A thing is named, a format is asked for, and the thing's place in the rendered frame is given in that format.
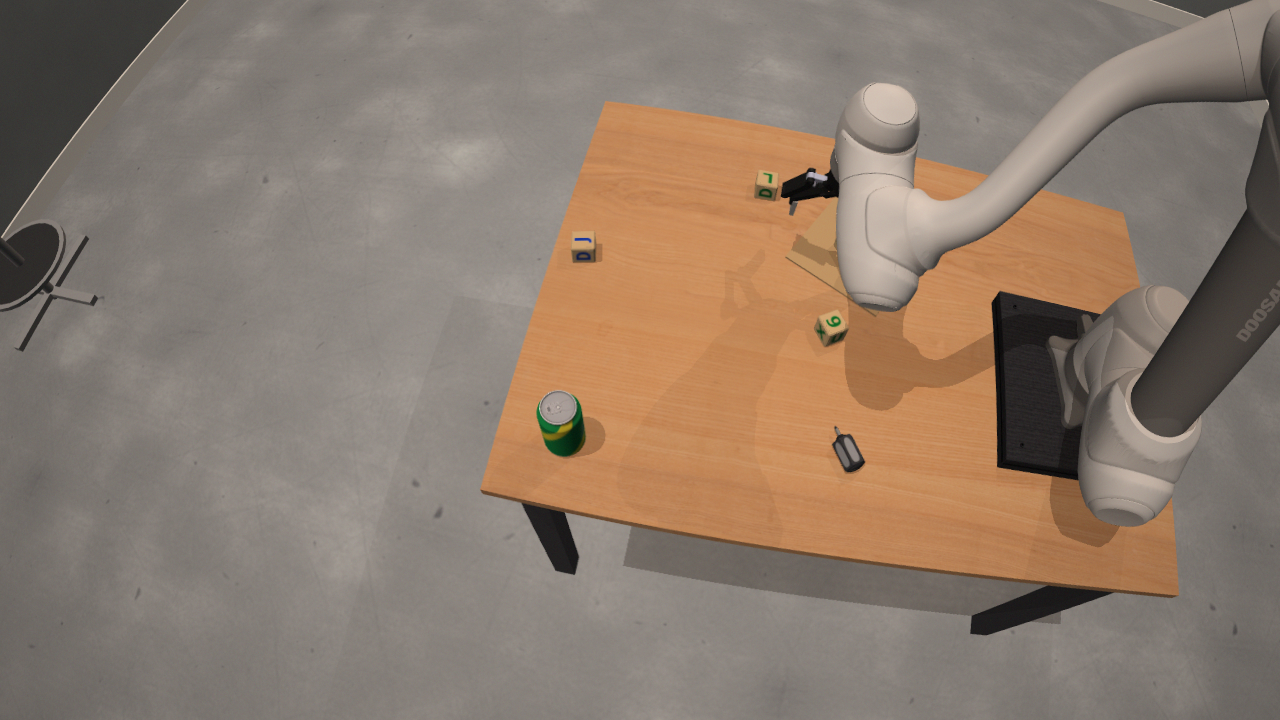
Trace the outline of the tan flat mat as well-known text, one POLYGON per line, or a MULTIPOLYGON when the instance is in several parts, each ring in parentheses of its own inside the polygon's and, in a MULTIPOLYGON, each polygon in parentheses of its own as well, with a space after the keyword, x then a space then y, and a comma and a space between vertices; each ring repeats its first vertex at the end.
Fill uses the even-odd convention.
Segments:
POLYGON ((835 249, 837 202, 835 197, 785 258, 854 302, 838 272, 835 249))

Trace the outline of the green and yellow drink can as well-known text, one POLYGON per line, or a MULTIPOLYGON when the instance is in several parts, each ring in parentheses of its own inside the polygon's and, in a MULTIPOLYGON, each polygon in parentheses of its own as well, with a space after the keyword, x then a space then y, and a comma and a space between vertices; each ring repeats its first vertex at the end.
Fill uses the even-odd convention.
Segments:
POLYGON ((550 391, 541 398, 538 421, 547 448, 557 456, 572 456, 585 445, 581 404, 563 389, 550 391))

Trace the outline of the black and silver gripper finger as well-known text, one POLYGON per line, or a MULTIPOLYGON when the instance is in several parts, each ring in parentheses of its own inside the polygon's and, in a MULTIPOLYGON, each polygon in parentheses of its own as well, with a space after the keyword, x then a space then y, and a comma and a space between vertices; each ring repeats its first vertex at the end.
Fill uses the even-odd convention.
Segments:
POLYGON ((796 176, 790 181, 785 181, 782 184, 781 197, 782 199, 790 197, 792 200, 792 201, 788 200, 790 205, 788 215, 794 217, 794 211, 797 208, 797 201, 806 199, 817 199, 817 197, 838 199, 838 195, 835 193, 835 191, 826 190, 826 187, 823 186, 823 181, 827 181, 827 176, 817 174, 815 168, 809 168, 801 176, 796 176))

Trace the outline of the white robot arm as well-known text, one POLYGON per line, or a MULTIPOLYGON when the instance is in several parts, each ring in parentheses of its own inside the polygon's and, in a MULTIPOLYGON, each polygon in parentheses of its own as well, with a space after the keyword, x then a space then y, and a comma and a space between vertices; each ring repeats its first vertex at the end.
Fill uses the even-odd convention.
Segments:
POLYGON ((1082 427, 1087 509, 1101 521, 1140 527, 1172 497, 1201 439, 1201 414, 1280 325, 1280 0, 1217 12, 1105 61, 954 200, 914 190, 913 95, 867 85, 844 108, 829 158, 844 287, 861 307, 899 311, 945 252, 1004 225, 1117 118, 1161 102, 1257 100, 1268 100, 1268 110, 1247 209, 1190 301, 1147 284, 1094 323, 1078 316, 1076 340, 1053 334, 1044 343, 1062 427, 1082 427))

